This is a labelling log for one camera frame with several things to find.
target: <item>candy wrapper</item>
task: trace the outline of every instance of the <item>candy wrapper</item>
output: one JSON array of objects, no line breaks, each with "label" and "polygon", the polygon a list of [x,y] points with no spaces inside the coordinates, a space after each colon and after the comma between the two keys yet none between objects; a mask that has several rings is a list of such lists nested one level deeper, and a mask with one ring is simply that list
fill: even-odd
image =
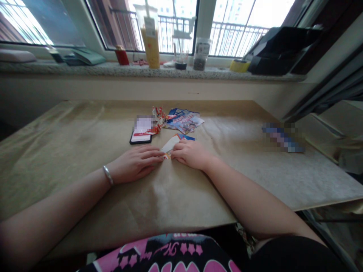
[{"label": "candy wrapper", "polygon": [[[145,122],[141,122],[141,119],[152,119],[152,124],[145,125]],[[158,134],[161,128],[164,126],[165,121],[168,119],[167,115],[163,111],[163,108],[152,107],[152,116],[138,116],[137,123],[143,124],[142,127],[135,126],[135,130],[139,130],[138,136],[141,135],[155,135]]]},{"label": "candy wrapper", "polygon": [[169,112],[169,115],[176,115],[176,117],[167,120],[164,128],[180,130],[184,134],[194,132],[197,126],[204,123],[204,120],[200,118],[199,112],[174,108]]}]

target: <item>plastic cup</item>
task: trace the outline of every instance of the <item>plastic cup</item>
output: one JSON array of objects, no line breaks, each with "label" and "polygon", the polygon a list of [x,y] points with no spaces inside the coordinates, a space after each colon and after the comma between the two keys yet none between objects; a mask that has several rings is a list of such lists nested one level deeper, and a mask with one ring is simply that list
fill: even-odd
[{"label": "plastic cup", "polygon": [[193,69],[197,71],[204,71],[207,63],[209,51],[211,48],[211,39],[197,38],[195,43],[194,63]]}]

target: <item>curtain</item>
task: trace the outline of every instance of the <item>curtain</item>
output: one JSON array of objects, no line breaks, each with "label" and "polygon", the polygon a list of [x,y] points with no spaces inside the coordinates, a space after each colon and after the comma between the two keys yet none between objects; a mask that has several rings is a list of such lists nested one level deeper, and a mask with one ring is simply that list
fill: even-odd
[{"label": "curtain", "polygon": [[296,122],[311,112],[320,114],[341,100],[363,101],[363,45],[285,115],[284,119]]}]

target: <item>paper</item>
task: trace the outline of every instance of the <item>paper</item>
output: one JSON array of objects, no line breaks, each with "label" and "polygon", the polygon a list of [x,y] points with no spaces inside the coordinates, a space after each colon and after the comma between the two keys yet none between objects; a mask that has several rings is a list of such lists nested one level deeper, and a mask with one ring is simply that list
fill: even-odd
[{"label": "paper", "polygon": [[195,129],[204,123],[204,120],[200,118],[199,112],[173,108],[169,112],[169,115],[174,115],[176,117],[167,120],[164,124],[164,128],[180,130],[183,134],[195,132]]},{"label": "paper", "polygon": [[171,151],[173,150],[174,145],[179,143],[180,140],[182,140],[182,139],[195,141],[195,138],[193,138],[193,137],[189,137],[189,136],[182,135],[179,133],[175,134],[170,140],[168,140],[168,142],[163,146],[163,148],[160,149],[160,151],[164,152],[164,155],[163,155],[164,159],[171,158]]},{"label": "paper", "polygon": [[[265,152],[261,126],[278,121],[254,101],[66,101],[0,143],[0,220],[130,150],[136,115],[153,105],[203,113],[197,141],[293,210],[363,197],[361,184],[310,145],[305,154]],[[175,133],[162,129],[152,145],[163,147]],[[110,189],[47,258],[235,221],[202,171],[168,159],[145,178]]]}]

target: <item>granite window sill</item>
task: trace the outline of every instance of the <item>granite window sill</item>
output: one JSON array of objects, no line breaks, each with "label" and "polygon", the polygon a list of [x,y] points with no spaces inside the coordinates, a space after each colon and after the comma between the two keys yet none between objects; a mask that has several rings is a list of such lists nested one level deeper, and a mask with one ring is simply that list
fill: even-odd
[{"label": "granite window sill", "polygon": [[178,79],[215,79],[215,80],[253,80],[300,82],[304,75],[287,74],[284,76],[257,76],[251,73],[231,72],[227,68],[206,67],[205,71],[194,71],[188,66],[181,71],[175,68],[149,69],[147,65],[121,66],[117,62],[106,62],[95,66],[68,66],[53,60],[38,60],[30,63],[0,63],[0,72],[17,74],[49,74],[63,76],[114,76],[114,77],[159,77]]}]

